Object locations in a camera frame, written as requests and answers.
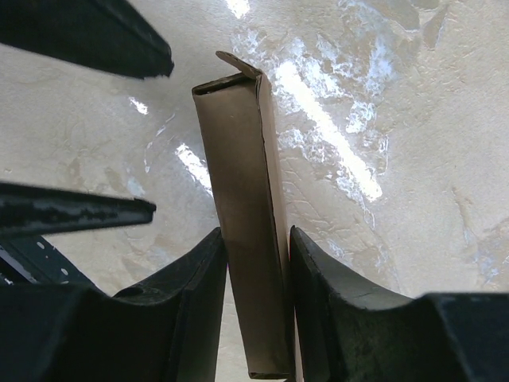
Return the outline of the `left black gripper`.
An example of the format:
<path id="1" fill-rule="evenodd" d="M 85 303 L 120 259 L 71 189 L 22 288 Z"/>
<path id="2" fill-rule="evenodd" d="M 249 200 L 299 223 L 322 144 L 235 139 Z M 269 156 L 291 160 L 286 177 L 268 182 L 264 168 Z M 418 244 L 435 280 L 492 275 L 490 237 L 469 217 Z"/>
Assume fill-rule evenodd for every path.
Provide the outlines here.
<path id="1" fill-rule="evenodd" d="M 42 236 L 149 224 L 156 205 L 11 182 L 1 183 L 1 285 L 94 283 Z"/>

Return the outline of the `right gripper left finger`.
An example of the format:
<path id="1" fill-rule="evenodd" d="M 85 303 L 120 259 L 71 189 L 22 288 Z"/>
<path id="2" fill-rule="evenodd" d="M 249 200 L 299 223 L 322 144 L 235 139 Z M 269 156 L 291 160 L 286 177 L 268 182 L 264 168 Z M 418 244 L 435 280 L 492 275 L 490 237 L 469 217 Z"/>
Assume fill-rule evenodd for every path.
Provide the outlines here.
<path id="1" fill-rule="evenodd" d="M 213 381 L 227 259 L 219 229 L 115 295 L 1 285 L 4 381 Z"/>

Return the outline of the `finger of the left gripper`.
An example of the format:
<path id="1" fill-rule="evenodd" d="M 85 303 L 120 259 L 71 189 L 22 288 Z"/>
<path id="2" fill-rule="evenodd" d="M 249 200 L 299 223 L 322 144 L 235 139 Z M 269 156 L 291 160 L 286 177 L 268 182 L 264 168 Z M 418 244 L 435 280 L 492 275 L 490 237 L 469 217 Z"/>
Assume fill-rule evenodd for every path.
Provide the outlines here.
<path id="1" fill-rule="evenodd" d="M 128 1 L 3 1 L 1 43 L 141 80 L 174 69 L 169 44 Z"/>

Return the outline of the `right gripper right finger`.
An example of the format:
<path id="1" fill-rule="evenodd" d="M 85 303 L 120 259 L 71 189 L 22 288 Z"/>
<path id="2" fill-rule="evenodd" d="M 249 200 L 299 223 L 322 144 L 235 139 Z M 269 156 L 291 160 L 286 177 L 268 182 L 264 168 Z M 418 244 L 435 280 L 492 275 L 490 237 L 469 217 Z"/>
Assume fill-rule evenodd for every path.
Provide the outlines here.
<path id="1" fill-rule="evenodd" d="M 298 227 L 290 267 L 305 380 L 507 380 L 506 294 L 407 298 L 329 256 Z"/>

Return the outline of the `brown cardboard paper box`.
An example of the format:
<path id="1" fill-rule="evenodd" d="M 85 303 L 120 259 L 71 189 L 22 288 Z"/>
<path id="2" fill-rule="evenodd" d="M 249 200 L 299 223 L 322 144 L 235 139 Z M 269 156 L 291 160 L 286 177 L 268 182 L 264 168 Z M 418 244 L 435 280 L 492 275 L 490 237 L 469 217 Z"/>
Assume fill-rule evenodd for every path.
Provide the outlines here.
<path id="1" fill-rule="evenodd" d="M 227 249 L 249 375 L 295 374 L 294 323 L 282 172 L 266 74 L 219 51 L 236 74 L 192 90 Z"/>

